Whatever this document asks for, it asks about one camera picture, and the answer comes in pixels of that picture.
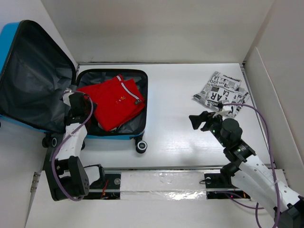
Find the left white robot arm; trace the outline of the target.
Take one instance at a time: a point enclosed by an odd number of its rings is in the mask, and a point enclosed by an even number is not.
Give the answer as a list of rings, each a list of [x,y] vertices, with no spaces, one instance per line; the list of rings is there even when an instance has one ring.
[[[87,125],[96,105],[89,95],[71,89],[63,92],[61,100],[69,106],[64,120],[65,133],[61,142],[45,159],[43,170],[54,201],[81,201],[89,194],[91,187],[101,188],[107,185],[101,164],[83,166],[80,161]]]

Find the black white striped garment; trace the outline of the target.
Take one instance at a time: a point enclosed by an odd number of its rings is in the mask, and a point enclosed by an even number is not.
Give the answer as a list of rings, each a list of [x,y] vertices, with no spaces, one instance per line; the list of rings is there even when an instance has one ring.
[[[118,126],[118,127],[116,127],[116,128],[113,128],[113,129],[111,130],[111,132],[118,132],[118,131],[121,131],[122,129],[125,128],[125,126],[126,126],[126,123],[125,123],[125,124],[122,124],[122,125],[120,125],[120,126]]]

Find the blue kids suitcase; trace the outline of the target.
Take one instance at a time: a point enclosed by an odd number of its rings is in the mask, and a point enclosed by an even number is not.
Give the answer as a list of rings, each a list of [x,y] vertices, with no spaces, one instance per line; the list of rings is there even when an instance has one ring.
[[[36,22],[5,25],[0,33],[0,114],[46,135],[43,147],[59,144],[65,132],[67,106],[60,100],[67,88],[104,83],[121,75],[135,81],[148,96],[148,76],[136,69],[89,69],[79,74],[70,58]]]

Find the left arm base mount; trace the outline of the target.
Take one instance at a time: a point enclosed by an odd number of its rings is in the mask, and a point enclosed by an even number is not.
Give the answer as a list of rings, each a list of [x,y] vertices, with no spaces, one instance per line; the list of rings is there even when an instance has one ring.
[[[106,173],[105,181],[101,184],[92,184],[89,194],[84,196],[84,200],[119,200],[120,185],[120,173]]]

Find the red polo shirt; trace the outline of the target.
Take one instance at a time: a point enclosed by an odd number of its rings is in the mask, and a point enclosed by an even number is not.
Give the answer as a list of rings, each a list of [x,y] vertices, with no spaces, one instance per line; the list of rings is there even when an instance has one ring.
[[[97,104],[94,116],[99,125],[109,132],[137,116],[145,107],[145,99],[134,79],[122,75],[96,85],[79,88]]]

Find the newspaper print garment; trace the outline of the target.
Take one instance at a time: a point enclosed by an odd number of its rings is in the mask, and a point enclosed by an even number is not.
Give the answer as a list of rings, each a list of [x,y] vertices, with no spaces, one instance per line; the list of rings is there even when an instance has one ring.
[[[215,71],[203,89],[193,95],[193,99],[214,111],[218,111],[218,103],[223,100],[229,100],[233,106],[234,104],[245,104],[250,98],[250,94],[241,87],[241,83],[240,79]],[[241,109],[241,106],[234,106],[235,117]]]

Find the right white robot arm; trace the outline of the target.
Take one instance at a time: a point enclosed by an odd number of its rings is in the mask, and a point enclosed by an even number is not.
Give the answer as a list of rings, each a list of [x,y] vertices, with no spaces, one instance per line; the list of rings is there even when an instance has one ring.
[[[225,187],[233,185],[259,203],[274,219],[278,228],[304,226],[304,198],[289,188],[267,168],[256,152],[241,136],[238,121],[215,112],[190,115],[194,130],[209,131],[223,146],[229,163],[220,170],[219,181]]]

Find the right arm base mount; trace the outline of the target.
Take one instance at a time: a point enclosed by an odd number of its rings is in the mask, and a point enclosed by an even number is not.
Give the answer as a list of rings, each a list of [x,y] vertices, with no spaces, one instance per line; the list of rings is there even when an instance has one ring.
[[[233,186],[221,173],[204,173],[199,183],[205,186],[208,200],[250,199],[247,193]]]

